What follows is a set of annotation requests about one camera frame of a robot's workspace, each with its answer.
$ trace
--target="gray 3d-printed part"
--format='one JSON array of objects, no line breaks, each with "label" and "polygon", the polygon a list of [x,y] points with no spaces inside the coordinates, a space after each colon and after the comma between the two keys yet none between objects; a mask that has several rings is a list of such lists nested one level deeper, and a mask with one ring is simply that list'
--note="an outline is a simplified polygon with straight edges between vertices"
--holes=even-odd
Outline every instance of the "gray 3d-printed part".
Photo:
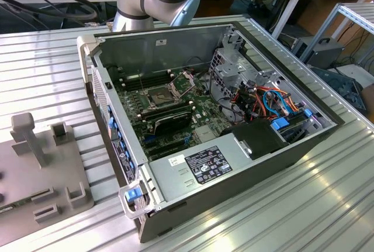
[{"label": "gray 3d-printed part", "polygon": [[17,156],[22,156],[24,154],[30,153],[31,149],[29,144],[25,142],[16,143],[12,146],[14,152],[17,154]]},{"label": "gray 3d-printed part", "polygon": [[58,211],[57,204],[51,204],[46,207],[43,207],[39,210],[33,212],[34,220],[37,221],[39,224],[45,222],[51,218],[58,216],[60,213]]},{"label": "gray 3d-printed part", "polygon": [[13,140],[16,142],[16,143],[19,143],[19,142],[23,142],[25,141],[25,137],[23,134],[20,134],[20,133],[17,133],[17,132],[14,132],[13,130],[11,130],[11,135],[13,137]]},{"label": "gray 3d-printed part", "polygon": [[19,115],[12,116],[12,129],[16,133],[22,134],[31,151],[34,153],[36,159],[39,162],[40,168],[47,165],[43,149],[40,147],[39,142],[33,132],[35,128],[34,119],[31,113],[21,113]]},{"label": "gray 3d-printed part", "polygon": [[[44,227],[83,212],[94,205],[82,158],[71,126],[65,127],[68,141],[56,146],[51,130],[36,133],[35,136],[47,158],[47,166],[40,168],[34,154],[28,152],[18,156],[12,146],[15,141],[0,143],[0,246],[31,234]],[[80,185],[85,189],[84,198]],[[65,188],[73,191],[71,199],[77,207],[68,202]],[[35,222],[34,211],[56,204],[60,214],[53,218]]]},{"label": "gray 3d-printed part", "polygon": [[46,191],[43,191],[41,194],[33,196],[31,198],[31,201],[35,204],[46,201],[50,198],[53,198],[57,195],[57,192],[54,190],[54,188],[49,188]]},{"label": "gray 3d-printed part", "polygon": [[65,144],[69,141],[69,134],[65,130],[65,123],[59,122],[51,125],[51,131],[53,134],[53,140],[56,146]]},{"label": "gray 3d-printed part", "polygon": [[66,199],[72,208],[85,205],[87,202],[86,190],[82,182],[79,182],[79,190],[70,192],[68,187],[65,188]]}]

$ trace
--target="blue cable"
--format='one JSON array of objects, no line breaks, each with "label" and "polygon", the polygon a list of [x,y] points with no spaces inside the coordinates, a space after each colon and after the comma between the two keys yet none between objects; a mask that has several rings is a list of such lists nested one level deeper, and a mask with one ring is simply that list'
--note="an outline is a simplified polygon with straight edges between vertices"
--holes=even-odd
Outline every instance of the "blue cable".
[{"label": "blue cable", "polygon": [[279,114],[277,113],[277,111],[271,109],[271,108],[268,106],[268,102],[267,102],[267,100],[266,100],[266,93],[268,93],[268,92],[272,92],[272,93],[274,93],[276,96],[278,96],[278,98],[281,99],[281,101],[282,101],[283,105],[285,106],[285,108],[287,109],[287,111],[288,111],[289,113],[293,114],[293,111],[292,111],[291,107],[286,103],[286,101],[284,100],[282,94],[280,94],[278,91],[274,91],[274,90],[268,90],[268,91],[266,91],[266,92],[264,93],[263,97],[262,97],[262,98],[263,98],[263,101],[264,101],[264,105],[265,105],[265,107],[267,108],[267,110],[269,110],[270,112],[276,114],[277,117],[279,117]]},{"label": "blue cable", "polygon": [[267,108],[267,110],[269,110],[270,112],[276,114],[276,116],[279,117],[279,114],[277,113],[277,111],[271,109],[271,108],[268,106],[268,101],[266,100],[266,93],[268,93],[268,91],[266,91],[266,92],[264,93],[264,95],[262,96],[262,101],[264,102],[265,108]]}]

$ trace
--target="sticker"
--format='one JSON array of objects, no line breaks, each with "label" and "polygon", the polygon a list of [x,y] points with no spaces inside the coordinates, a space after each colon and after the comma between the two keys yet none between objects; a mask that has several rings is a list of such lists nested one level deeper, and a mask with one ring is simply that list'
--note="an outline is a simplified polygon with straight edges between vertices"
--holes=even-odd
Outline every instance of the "sticker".
[{"label": "sticker", "polygon": [[13,209],[13,206],[3,208],[3,209],[0,210],[0,213],[6,212],[6,211],[11,210],[11,209]]},{"label": "sticker", "polygon": [[233,169],[217,146],[185,158],[199,184],[205,184]]},{"label": "sticker", "polygon": [[185,156],[183,154],[180,154],[176,157],[169,158],[169,163],[171,166],[176,166],[178,164],[184,163],[185,162]]},{"label": "sticker", "polygon": [[156,46],[166,46],[166,40],[156,40]]}]

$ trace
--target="white label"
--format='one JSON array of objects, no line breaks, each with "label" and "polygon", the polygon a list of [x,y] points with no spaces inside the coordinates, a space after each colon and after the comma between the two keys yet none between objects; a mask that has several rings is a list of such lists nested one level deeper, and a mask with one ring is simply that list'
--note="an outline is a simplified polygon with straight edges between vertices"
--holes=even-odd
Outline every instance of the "white label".
[{"label": "white label", "polygon": [[13,209],[13,206],[3,208],[3,209],[0,210],[0,213],[3,213],[5,211],[11,210],[11,209]]},{"label": "white label", "polygon": [[169,162],[171,166],[176,166],[185,162],[185,156],[183,154],[180,154],[176,157],[169,158]]},{"label": "white label", "polygon": [[156,40],[156,46],[166,46],[166,40]]},{"label": "white label", "polygon": [[225,164],[224,166],[221,166],[221,169],[224,170],[226,169],[227,167],[230,167],[228,164]]}]

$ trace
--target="motherboard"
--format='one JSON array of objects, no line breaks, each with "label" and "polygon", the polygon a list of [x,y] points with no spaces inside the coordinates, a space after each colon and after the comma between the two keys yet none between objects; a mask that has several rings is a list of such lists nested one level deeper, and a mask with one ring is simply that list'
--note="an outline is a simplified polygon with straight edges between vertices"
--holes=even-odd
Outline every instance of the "motherboard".
[{"label": "motherboard", "polygon": [[210,96],[207,73],[168,70],[120,79],[118,96],[148,159],[155,160],[220,136],[236,121]]}]

